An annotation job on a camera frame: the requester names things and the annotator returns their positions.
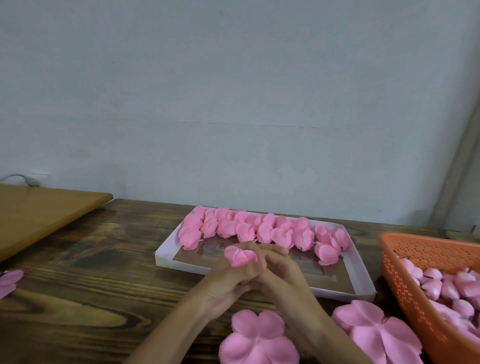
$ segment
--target forearm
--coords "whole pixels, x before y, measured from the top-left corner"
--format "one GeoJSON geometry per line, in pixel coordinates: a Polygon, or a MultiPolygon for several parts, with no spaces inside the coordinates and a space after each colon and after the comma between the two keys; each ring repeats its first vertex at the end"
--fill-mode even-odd
{"type": "Polygon", "coordinates": [[[307,333],[309,346],[322,364],[371,364],[369,357],[321,310],[307,333]]]}
{"type": "Polygon", "coordinates": [[[206,324],[198,306],[180,301],[124,364],[180,363],[206,324]]]}

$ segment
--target wall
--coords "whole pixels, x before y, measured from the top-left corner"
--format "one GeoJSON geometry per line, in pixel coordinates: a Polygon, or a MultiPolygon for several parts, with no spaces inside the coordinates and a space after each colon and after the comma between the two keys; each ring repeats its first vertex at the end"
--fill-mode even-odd
{"type": "Polygon", "coordinates": [[[0,174],[423,225],[479,26],[478,0],[4,0],[0,174]]]}
{"type": "Polygon", "coordinates": [[[450,230],[471,232],[474,225],[480,226],[480,143],[478,141],[445,227],[450,230]]]}

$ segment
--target power cord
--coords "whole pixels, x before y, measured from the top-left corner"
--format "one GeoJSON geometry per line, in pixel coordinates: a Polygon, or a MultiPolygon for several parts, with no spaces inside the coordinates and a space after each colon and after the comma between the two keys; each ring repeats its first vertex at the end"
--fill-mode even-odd
{"type": "Polygon", "coordinates": [[[30,187],[40,187],[40,181],[39,180],[37,180],[33,177],[25,176],[24,174],[9,174],[8,176],[3,177],[0,180],[0,182],[6,180],[7,178],[15,177],[15,176],[22,177],[25,180],[25,183],[30,187]]]}

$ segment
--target wooden table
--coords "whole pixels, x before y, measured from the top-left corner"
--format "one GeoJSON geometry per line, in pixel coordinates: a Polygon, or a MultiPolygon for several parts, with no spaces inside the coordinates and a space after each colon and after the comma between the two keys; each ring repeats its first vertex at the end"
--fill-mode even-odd
{"type": "MultiPolygon", "coordinates": [[[[0,362],[8,364],[121,363],[202,276],[155,266],[153,253],[192,206],[114,200],[30,246],[2,269],[26,275],[0,301],[0,362]]],[[[381,278],[383,231],[445,237],[443,231],[356,221],[343,224],[378,291],[375,301],[403,318],[381,278]]],[[[331,314],[341,303],[320,299],[331,314]]],[[[232,313],[274,309],[259,292],[244,296],[210,323],[185,363],[218,363],[232,313]]],[[[302,363],[315,363],[302,353],[302,363]]]]}

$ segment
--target orange plastic basket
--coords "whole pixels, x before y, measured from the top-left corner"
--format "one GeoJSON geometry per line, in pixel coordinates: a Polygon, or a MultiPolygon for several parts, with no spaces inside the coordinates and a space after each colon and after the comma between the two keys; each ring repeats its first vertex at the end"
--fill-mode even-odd
{"type": "Polygon", "coordinates": [[[386,232],[380,236],[383,275],[424,350],[435,364],[479,364],[480,344],[459,334],[433,308],[399,258],[416,266],[434,267],[455,274],[465,267],[480,267],[480,244],[386,232]]]}

